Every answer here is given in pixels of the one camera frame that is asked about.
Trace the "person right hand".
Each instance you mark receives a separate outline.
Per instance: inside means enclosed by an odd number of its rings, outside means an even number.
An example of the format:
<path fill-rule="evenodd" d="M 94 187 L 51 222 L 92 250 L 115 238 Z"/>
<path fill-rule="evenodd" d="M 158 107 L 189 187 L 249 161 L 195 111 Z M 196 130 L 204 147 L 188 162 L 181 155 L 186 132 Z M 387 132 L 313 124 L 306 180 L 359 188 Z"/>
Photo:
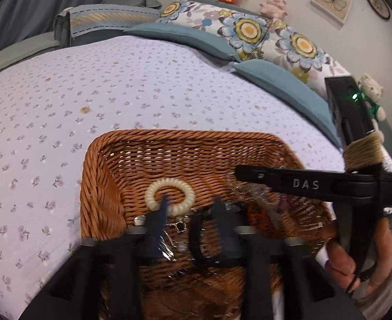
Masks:
<path fill-rule="evenodd" d="M 340 287 L 347 289 L 356 275 L 356 264 L 335 239 L 335 226 L 330 225 L 325 229 L 330 235 L 330 240 L 326 243 L 328 261 L 325 270 Z M 375 292 L 392 272 L 392 231 L 387 218 L 383 217 L 378 221 L 373 239 L 377 249 L 376 268 L 362 293 L 363 297 Z"/>

